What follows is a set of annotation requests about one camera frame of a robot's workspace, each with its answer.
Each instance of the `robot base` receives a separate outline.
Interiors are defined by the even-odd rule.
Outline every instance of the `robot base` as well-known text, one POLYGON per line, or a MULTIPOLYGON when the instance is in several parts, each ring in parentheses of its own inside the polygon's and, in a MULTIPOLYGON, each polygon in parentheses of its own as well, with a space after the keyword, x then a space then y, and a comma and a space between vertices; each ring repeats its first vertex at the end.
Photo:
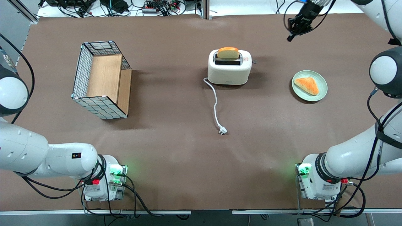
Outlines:
POLYGON ((126 177, 124 176, 127 175, 127 166, 119 165, 119 162, 113 156, 104 155, 103 158, 106 161, 105 175, 99 180, 99 184, 87 185, 84 187, 85 200, 122 200, 124 187, 121 185, 126 181, 126 177))
POLYGON ((300 193, 303 198, 331 202, 339 194, 341 183, 331 184, 321 179, 316 170, 317 156, 318 154, 310 154, 305 157, 303 163, 296 164, 297 173, 308 173, 299 176, 300 193))

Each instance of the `white toaster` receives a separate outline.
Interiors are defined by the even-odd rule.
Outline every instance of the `white toaster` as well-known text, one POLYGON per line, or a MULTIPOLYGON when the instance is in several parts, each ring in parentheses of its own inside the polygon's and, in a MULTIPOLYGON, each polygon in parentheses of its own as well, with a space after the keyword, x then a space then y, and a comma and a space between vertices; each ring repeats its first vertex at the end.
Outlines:
POLYGON ((218 58, 218 50, 208 57, 208 80, 214 84, 243 85, 251 71, 252 59, 249 52, 239 50, 238 59, 218 58))

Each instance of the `white power cord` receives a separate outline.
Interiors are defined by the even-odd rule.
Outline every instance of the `white power cord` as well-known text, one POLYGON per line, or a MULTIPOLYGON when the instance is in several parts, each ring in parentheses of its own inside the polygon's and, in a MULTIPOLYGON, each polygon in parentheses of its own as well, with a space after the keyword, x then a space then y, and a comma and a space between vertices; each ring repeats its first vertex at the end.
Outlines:
POLYGON ((218 122, 218 117, 216 116, 216 105, 218 104, 218 98, 216 97, 215 88, 214 88, 209 82, 207 82, 207 79, 208 79, 208 78, 204 78, 204 82, 205 82, 208 86, 211 87, 211 89, 212 89, 212 91, 213 91, 213 94, 214 94, 214 96, 215 96, 215 104, 214 104, 214 106, 213 106, 213 113, 214 113, 214 115, 215 115, 216 124, 217 124, 218 127, 219 127, 219 134, 220 134, 220 135, 224 135, 224 134, 226 134, 228 131, 226 130, 225 127, 223 127, 221 124, 219 124, 219 122, 218 122))

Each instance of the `table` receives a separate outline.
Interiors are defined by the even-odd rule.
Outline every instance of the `table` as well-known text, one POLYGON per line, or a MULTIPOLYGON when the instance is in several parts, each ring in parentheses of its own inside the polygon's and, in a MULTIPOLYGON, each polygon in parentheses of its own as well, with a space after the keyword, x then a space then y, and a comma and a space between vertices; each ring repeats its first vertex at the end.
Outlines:
MULTIPOLYGON (((86 142, 115 156, 129 165, 152 210, 295 209, 295 163, 374 123, 366 109, 373 88, 367 71, 391 46, 390 35, 363 14, 331 14, 291 43, 281 23, 281 15, 41 18, 23 50, 36 87, 16 124, 52 144, 86 142), (126 119, 101 120, 70 98, 81 43, 104 40, 115 41, 135 70, 126 119), (213 93, 202 78, 209 52, 223 46, 249 51, 257 64, 245 85, 216 86, 219 121, 229 131, 220 136, 213 93), (314 104, 290 90, 292 76, 305 69, 328 83, 327 96, 314 104)), ((18 69, 29 87, 27 67, 18 69)), ((372 101, 378 115, 395 104, 381 94, 372 101)), ((8 191, 0 197, 1 211, 82 209, 78 192, 49 200, 12 172, 2 171, 0 180, 0 190, 8 191)), ((367 207, 401 208, 399 180, 377 176, 363 183, 367 207)), ((41 182, 74 184, 68 177, 41 182)), ((316 204, 309 200, 304 207, 316 204)), ((133 204, 127 195, 112 205, 133 204)))

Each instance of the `power strip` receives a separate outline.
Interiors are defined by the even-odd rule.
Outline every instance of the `power strip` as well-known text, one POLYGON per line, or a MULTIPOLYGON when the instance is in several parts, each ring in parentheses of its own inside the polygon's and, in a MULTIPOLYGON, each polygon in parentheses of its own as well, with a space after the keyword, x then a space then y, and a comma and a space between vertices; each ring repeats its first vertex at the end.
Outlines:
POLYGON ((152 2, 145 2, 142 7, 142 13, 144 14, 158 14, 156 11, 156 6, 152 4, 152 2))

